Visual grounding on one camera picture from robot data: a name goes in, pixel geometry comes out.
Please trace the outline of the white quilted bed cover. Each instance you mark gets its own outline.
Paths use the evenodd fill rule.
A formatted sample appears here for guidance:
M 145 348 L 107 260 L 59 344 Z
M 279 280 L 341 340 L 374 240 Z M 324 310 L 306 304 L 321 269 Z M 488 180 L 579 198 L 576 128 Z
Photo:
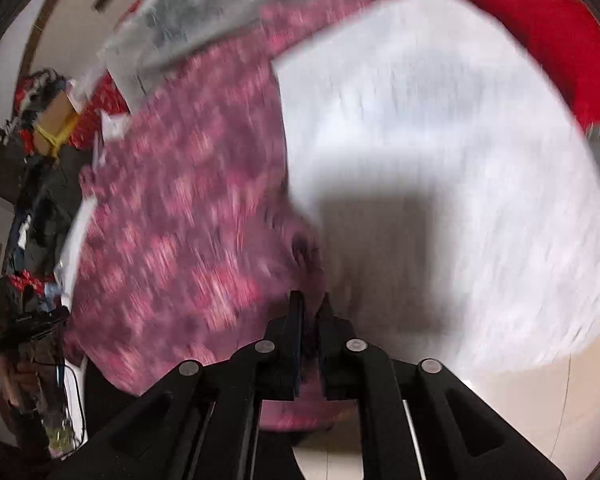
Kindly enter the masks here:
M 600 174 L 494 18 L 466 0 L 379 0 L 273 67 L 289 198 L 358 336 L 498 371 L 600 336 Z

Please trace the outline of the cardboard box with yellow tape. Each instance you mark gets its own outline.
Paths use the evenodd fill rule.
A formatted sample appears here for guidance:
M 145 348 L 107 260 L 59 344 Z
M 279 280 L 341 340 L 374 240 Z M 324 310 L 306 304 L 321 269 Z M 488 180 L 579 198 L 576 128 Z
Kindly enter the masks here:
M 38 116 L 34 124 L 33 145 L 38 154 L 56 157 L 79 120 L 68 94 L 61 91 Z

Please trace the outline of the grey floral pillow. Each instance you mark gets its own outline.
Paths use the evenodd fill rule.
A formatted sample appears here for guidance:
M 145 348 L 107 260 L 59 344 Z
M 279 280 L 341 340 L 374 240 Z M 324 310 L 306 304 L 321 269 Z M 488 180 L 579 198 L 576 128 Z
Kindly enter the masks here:
M 207 44 L 258 18 L 280 0 L 143 0 L 100 50 L 129 110 L 137 110 L 166 73 Z

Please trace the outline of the red patterned blanket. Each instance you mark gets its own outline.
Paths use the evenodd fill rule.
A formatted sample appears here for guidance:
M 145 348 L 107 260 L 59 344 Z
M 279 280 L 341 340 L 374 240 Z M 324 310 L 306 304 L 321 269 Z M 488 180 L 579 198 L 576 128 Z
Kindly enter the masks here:
M 535 58 L 583 130 L 600 127 L 600 21 L 583 0 L 468 0 Z

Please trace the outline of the purple pink floral garment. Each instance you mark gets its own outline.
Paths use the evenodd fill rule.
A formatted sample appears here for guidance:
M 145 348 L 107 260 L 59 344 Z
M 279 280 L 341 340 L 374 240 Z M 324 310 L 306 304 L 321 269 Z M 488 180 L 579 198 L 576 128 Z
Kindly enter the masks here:
M 377 0 L 296 0 L 189 58 L 81 174 L 96 200 L 64 335 L 96 432 L 179 362 L 262 337 L 290 292 L 314 314 L 320 246 L 288 202 L 272 59 Z

